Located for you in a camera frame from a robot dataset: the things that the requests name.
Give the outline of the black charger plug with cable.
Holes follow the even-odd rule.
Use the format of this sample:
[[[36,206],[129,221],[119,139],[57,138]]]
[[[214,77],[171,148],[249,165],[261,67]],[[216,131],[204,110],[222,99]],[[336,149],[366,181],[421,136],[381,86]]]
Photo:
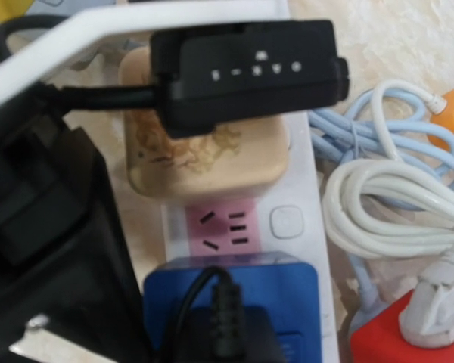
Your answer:
[[[246,306],[219,266],[205,268],[167,325],[158,362],[285,362],[269,313]]]

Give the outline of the blue cube adapter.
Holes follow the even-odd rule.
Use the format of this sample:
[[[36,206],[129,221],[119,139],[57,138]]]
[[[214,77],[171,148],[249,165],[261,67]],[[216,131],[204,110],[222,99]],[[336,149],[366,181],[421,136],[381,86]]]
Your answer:
[[[316,269],[283,252],[174,259],[144,280],[144,326],[154,348],[188,288],[212,265],[227,268],[246,306],[261,306],[289,362],[321,362],[322,332]]]

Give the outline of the long white power strip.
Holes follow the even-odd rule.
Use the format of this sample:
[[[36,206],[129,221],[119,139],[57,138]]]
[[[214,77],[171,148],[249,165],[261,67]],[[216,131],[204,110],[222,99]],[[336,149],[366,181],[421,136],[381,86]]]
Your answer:
[[[168,1],[111,5],[84,10],[4,62],[18,88],[56,73],[89,49],[113,37],[171,29],[289,20],[284,1]],[[129,52],[119,68],[122,85],[155,82],[150,41]],[[218,255],[283,252],[313,266],[318,274],[322,361],[339,361],[328,248],[306,111],[280,113],[288,136],[288,167],[261,194],[162,206],[166,260]]]

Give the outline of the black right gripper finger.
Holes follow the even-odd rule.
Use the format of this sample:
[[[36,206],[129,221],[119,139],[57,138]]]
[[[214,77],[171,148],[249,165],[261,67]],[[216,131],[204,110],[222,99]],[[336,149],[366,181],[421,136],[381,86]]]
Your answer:
[[[0,106],[0,362],[46,328],[116,362],[149,362],[141,294],[107,165],[51,86]]]

